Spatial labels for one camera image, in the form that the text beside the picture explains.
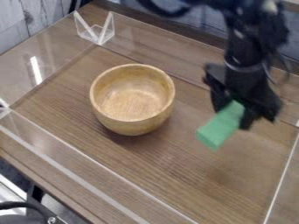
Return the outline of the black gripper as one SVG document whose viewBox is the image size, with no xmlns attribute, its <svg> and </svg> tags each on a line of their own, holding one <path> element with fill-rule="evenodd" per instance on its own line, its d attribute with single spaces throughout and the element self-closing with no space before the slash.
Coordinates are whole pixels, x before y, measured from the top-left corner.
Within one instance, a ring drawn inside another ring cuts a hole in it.
<svg viewBox="0 0 299 224">
<path fill-rule="evenodd" d="M 211 104 L 215 112 L 237 101 L 245 107 L 239 128 L 250 130 L 254 122 L 266 118 L 271 123 L 277 120 L 283 102 L 270 87 L 270 65 L 261 62 L 254 66 L 205 65 L 205 84 L 210 87 Z"/>
</svg>

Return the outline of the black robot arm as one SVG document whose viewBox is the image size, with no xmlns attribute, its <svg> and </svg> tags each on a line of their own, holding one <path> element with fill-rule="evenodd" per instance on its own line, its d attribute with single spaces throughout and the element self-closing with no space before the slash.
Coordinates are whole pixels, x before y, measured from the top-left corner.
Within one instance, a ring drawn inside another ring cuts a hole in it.
<svg viewBox="0 0 299 224">
<path fill-rule="evenodd" d="M 283 101 L 274 90 L 279 82 L 273 80 L 270 71 L 290 35 L 283 1 L 179 0 L 182 7 L 174 11 L 161 7 L 154 0 L 136 1 L 153 13 L 169 18 L 183 16 L 202 4 L 222 13 L 229 29 L 225 63 L 209 63 L 203 78 L 210 86 L 214 110 L 222 111 L 231 102 L 238 102 L 245 107 L 238 122 L 242 130 L 250 130 L 262 118 L 274 122 Z"/>
</svg>

